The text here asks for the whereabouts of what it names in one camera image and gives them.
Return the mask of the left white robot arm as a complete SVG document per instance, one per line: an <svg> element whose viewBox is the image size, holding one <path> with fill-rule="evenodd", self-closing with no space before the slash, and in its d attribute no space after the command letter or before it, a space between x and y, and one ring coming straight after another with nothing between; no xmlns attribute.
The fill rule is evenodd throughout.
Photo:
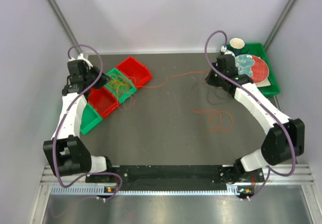
<svg viewBox="0 0 322 224"><path fill-rule="evenodd" d="M113 179L114 170L106 157L90 154L80 139L82 116L90 94L101 90L110 77L79 54L67 63L69 75L62 90L62 110L58 126L43 151L55 176L96 173L103 182Z"/></svg>

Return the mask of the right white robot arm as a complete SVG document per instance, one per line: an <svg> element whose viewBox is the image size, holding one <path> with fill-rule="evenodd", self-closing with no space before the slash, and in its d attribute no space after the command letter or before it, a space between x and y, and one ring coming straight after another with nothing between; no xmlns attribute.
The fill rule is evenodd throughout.
<svg viewBox="0 0 322 224"><path fill-rule="evenodd" d="M247 181L254 170L262 167L275 166L287 160L296 163L296 158L304 153L304 122L282 113L259 91L248 75L239 74L235 57L226 46L221 47L220 54L212 63L206 82L223 88L241 103L266 134L258 150L235 161L234 173L238 180Z"/></svg>

